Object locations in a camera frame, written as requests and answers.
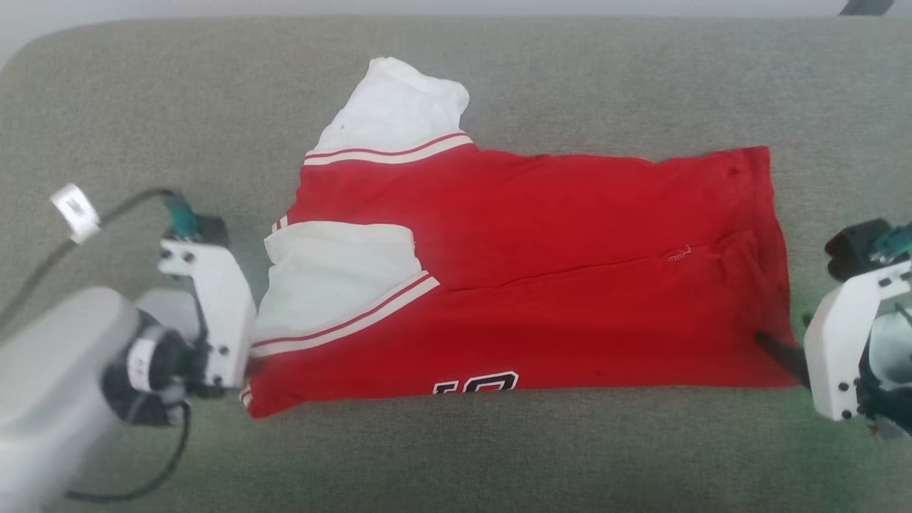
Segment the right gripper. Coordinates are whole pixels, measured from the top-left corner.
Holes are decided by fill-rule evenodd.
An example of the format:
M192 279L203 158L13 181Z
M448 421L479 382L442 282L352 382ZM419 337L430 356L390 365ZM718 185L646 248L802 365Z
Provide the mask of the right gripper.
M804 349L755 334L755 344L804 389L811 389ZM910 309L895 304L874 321L858 371L858 413L882 436L911 435Z

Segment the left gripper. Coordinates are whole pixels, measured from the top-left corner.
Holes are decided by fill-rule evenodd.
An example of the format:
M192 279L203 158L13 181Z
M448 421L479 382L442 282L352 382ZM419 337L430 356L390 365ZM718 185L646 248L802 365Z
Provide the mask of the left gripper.
M137 300L103 293L115 327L103 366L103 412L112 423L166 428L179 422L186 399L224 395L205 382L214 348L192 293L151 289Z

